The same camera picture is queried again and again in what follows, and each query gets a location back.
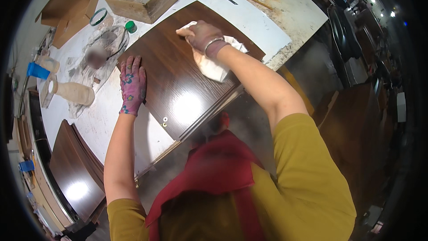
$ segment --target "floor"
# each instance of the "floor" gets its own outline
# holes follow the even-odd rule
[[[328,24],[325,24],[297,53],[286,63],[278,73],[288,79],[289,71],[294,77],[293,86],[300,86],[308,104],[315,108],[323,95],[332,90],[342,89],[330,56]],[[354,68],[360,67],[359,62],[352,62]],[[361,81],[364,75],[356,76]],[[230,118],[229,130],[245,142],[257,155],[265,168],[275,175],[273,158],[273,143],[268,118],[263,109],[247,93],[243,93],[224,109]],[[193,135],[209,132],[203,125]],[[180,144],[174,151],[163,158],[152,170],[140,180],[138,194],[146,212],[150,210],[157,194],[183,169],[190,150],[192,137]],[[107,212],[99,218],[100,225],[87,240],[109,240]]]

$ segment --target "green jar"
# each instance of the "green jar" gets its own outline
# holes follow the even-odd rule
[[[133,21],[127,22],[125,24],[125,28],[126,28],[126,30],[128,30],[128,32],[130,34],[135,33],[135,31],[136,31],[136,25],[135,25],[135,23]]]

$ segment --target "gloved hand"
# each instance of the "gloved hand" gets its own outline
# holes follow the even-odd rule
[[[123,104],[119,114],[137,116],[142,101],[146,98],[147,77],[144,67],[140,67],[141,57],[129,56],[120,64],[120,88]]]
[[[204,54],[206,51],[205,55],[210,59],[215,59],[218,51],[229,45],[223,40],[217,40],[207,47],[211,40],[221,38],[223,34],[220,29],[202,20],[199,20],[196,25],[190,26],[188,30],[177,30],[177,33],[184,36],[186,41],[199,53]]]

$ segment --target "yellow sleeve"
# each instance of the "yellow sleeve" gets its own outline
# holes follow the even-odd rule
[[[274,158],[278,189],[302,221],[325,233],[352,232],[356,211],[348,183],[310,116],[292,114],[278,123]]]
[[[111,241],[148,240],[146,213],[141,203],[131,199],[116,199],[107,206]]]

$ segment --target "white table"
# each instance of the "white table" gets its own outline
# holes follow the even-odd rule
[[[157,23],[193,1],[179,0],[155,24],[136,22],[138,30],[130,35],[128,47]],[[241,8],[238,10],[234,9],[234,5],[227,0],[200,1],[229,20],[257,44],[266,54],[263,61],[268,62],[267,66],[274,71],[279,69],[327,21],[327,16],[311,0],[259,0],[270,5],[273,11],[247,0],[234,0],[238,3],[238,8]],[[105,0],[99,0],[97,9],[99,8],[107,8],[110,11]],[[129,20],[114,14],[112,16],[115,25],[124,25]],[[61,63],[57,73],[59,82],[65,80],[67,58],[82,56],[82,48],[93,31],[94,29],[87,25],[61,49],[50,48],[51,57]],[[41,109],[51,149],[54,147],[61,121],[66,119],[70,124],[76,125],[94,155],[104,163],[108,143],[122,103],[119,74],[119,70],[115,68],[96,94],[94,103],[76,119],[69,118],[67,101],[57,95],[54,95],[47,109]],[[39,79],[37,83],[40,91],[44,81]],[[138,112],[134,137],[136,177],[141,176],[179,143],[163,130],[145,106],[142,106]]]

